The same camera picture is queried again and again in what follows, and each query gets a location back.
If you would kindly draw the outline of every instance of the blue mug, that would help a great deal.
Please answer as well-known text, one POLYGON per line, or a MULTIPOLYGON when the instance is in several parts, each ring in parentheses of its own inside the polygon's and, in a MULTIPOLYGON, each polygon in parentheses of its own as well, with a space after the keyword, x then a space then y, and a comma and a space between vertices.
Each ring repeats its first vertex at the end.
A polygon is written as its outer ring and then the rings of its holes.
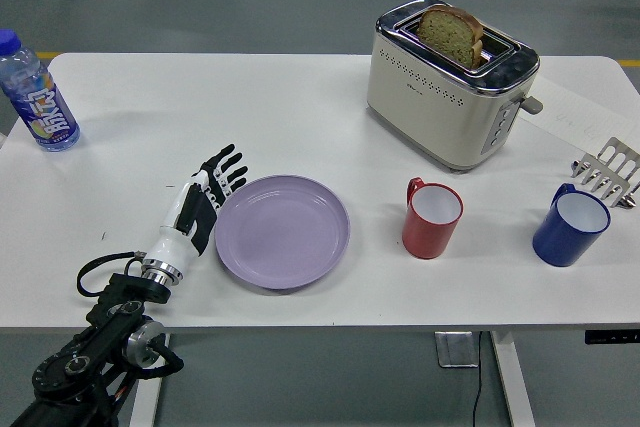
POLYGON ((533 249, 542 260, 556 267, 572 265, 609 228, 611 214, 591 194, 562 184, 551 209, 533 236, 533 249))

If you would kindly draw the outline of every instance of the table leg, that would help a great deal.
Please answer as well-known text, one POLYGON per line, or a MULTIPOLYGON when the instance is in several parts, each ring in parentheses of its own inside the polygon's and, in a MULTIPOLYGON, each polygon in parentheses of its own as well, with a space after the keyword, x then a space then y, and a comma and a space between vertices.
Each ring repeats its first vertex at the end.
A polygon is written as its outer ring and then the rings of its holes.
POLYGON ((518 352, 511 332, 492 331, 491 339, 496 354, 502 388, 513 427, 535 427, 527 388, 520 369, 518 352))

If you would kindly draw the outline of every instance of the paper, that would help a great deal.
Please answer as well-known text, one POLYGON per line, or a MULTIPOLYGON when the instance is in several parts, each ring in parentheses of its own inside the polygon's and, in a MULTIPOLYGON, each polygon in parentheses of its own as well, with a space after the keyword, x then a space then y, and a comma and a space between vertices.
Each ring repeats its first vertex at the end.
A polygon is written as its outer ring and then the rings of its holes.
POLYGON ((597 154, 611 137, 625 140, 635 123, 538 76, 529 95, 543 104, 537 115, 520 118, 588 152, 597 154))

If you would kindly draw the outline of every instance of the black cable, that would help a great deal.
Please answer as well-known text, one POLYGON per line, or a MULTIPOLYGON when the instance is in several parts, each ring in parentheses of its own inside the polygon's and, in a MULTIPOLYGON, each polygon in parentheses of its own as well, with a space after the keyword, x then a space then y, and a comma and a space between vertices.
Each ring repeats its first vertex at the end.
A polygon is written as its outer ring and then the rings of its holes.
POLYGON ((134 262, 142 262, 142 259, 138 255, 136 255, 133 259, 130 259, 129 262, 127 262, 127 265, 124 266, 124 275, 129 275, 129 268, 134 262))
POLYGON ((478 336, 478 393, 476 394, 476 401, 473 404, 473 427, 476 427, 476 412, 478 410, 478 402, 480 401, 480 394, 482 393, 482 331, 478 336))
POLYGON ((105 255, 103 257, 99 257, 97 259, 92 260, 87 265, 82 267, 78 272, 78 278, 76 281, 76 288, 78 289, 78 292, 80 292, 80 294, 83 295, 84 297, 99 297, 100 294, 102 294, 102 291, 89 292, 87 289, 85 289, 82 286, 82 278, 92 270, 95 270, 98 267, 100 267, 102 264, 106 264, 107 262, 111 262, 112 260, 128 259, 130 257, 135 257, 135 256, 136 256, 136 252, 122 252, 120 254, 105 255))
POLYGON ((184 367, 184 361, 178 357, 169 347, 165 346, 165 334, 160 334, 151 339, 147 346, 162 357, 167 363, 160 367, 152 369, 140 369, 137 377, 142 380, 156 379, 167 377, 168 375, 179 372, 184 367))

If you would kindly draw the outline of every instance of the gray floor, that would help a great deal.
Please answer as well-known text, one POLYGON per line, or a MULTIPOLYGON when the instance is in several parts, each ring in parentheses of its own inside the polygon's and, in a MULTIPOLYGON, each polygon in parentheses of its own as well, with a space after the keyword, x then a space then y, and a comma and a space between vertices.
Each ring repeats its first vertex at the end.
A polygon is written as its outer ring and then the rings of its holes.
MULTIPOLYGON (((0 0, 0 24, 39 52, 369 54, 376 18, 406 1, 0 0)), ((445 1, 541 55, 640 59, 640 0, 445 1)), ((640 68, 625 72, 640 90, 640 68)), ((0 97, 0 132, 15 119, 0 97)), ((66 338, 0 335, 0 423, 28 404, 32 369, 66 338)), ((580 331, 520 332, 516 345, 537 425, 640 424, 636 345, 588 347, 580 331)), ((160 426, 471 425, 477 371, 437 368, 428 334, 221 331, 174 346, 187 367, 166 382, 160 426)), ((479 423, 506 425, 489 348, 483 358, 479 423)))

